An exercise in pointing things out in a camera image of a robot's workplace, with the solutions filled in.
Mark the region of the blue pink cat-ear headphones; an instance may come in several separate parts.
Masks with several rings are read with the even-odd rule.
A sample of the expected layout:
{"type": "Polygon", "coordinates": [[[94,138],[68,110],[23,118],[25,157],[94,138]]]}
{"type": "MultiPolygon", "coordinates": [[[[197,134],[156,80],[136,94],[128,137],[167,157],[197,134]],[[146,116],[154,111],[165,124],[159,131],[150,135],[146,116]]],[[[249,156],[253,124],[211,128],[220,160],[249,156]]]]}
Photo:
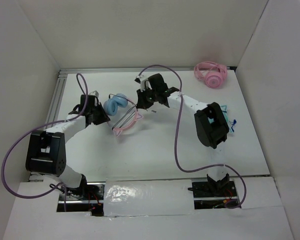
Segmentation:
{"type": "Polygon", "coordinates": [[[144,116],[138,111],[136,104],[122,93],[109,94],[107,101],[103,104],[103,108],[109,117],[114,117],[119,108],[125,109],[129,104],[131,107],[111,127],[115,137],[119,137],[123,132],[131,129],[144,116]]]}

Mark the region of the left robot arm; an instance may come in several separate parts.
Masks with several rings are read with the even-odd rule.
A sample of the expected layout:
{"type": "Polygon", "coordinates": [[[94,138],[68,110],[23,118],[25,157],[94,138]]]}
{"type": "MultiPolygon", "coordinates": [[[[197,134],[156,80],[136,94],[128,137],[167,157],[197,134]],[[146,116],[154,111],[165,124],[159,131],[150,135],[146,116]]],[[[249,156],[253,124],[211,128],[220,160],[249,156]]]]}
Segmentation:
{"type": "Polygon", "coordinates": [[[25,162],[29,172],[47,175],[65,184],[76,199],[87,197],[89,187],[86,177],[67,165],[66,143],[89,125],[100,125],[110,120],[99,93],[81,95],[80,104],[68,114],[65,121],[31,133],[25,162]]]}

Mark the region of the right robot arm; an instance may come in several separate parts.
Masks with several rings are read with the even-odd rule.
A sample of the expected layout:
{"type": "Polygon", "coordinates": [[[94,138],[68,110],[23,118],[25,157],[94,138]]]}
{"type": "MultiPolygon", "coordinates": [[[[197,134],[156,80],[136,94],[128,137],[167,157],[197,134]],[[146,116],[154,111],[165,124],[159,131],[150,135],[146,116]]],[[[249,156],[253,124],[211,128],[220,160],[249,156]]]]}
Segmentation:
{"type": "Polygon", "coordinates": [[[219,145],[227,140],[230,131],[221,106],[216,102],[208,104],[198,101],[182,93],[181,88],[168,87],[160,73],[149,77],[140,74],[134,81],[139,84],[139,89],[136,91],[136,107],[138,109],[147,110],[154,103],[159,103],[178,111],[174,136],[174,159],[178,169],[184,173],[195,173],[209,168],[216,168],[216,173],[208,173],[206,176],[206,191],[209,191],[213,196],[220,196],[230,181],[226,166],[217,162],[192,170],[182,168],[178,159],[178,137],[181,116],[185,113],[194,119],[196,135],[200,143],[208,148],[213,158],[219,157],[221,155],[219,145]]]}

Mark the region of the teal cat-ear headphones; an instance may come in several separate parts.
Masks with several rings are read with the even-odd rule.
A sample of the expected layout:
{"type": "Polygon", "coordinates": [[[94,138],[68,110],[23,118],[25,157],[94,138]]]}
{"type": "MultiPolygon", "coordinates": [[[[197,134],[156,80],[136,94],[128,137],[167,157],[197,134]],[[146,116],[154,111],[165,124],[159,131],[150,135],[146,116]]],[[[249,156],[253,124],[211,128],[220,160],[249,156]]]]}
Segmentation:
{"type": "Polygon", "coordinates": [[[230,119],[229,118],[229,110],[228,110],[228,106],[227,105],[221,105],[220,109],[223,113],[223,116],[226,120],[226,123],[229,127],[229,133],[233,134],[235,132],[235,127],[237,125],[237,120],[236,119],[230,119]]]}

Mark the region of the white taped cover plate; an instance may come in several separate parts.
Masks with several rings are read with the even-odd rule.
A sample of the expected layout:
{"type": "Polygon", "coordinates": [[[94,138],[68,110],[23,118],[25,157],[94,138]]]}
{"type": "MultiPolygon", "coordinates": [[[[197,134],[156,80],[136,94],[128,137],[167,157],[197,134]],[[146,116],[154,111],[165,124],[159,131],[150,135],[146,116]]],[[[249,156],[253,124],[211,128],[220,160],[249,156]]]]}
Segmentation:
{"type": "Polygon", "coordinates": [[[107,217],[179,216],[195,212],[189,179],[107,181],[103,212],[107,217]]]}

